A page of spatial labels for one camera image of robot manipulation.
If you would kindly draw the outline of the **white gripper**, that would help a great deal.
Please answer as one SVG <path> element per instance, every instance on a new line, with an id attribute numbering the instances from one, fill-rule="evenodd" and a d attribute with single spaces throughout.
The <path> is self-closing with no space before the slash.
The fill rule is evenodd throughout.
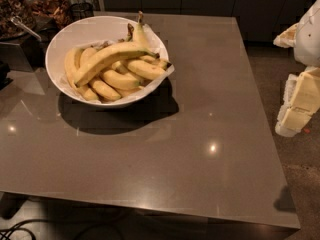
<path id="1" fill-rule="evenodd" d="M 320 0 L 298 24 L 277 35 L 273 44 L 281 48 L 294 46 L 295 59 L 308 66 L 299 75 L 289 75 L 275 126 L 278 135 L 294 137 L 320 109 Z"/>

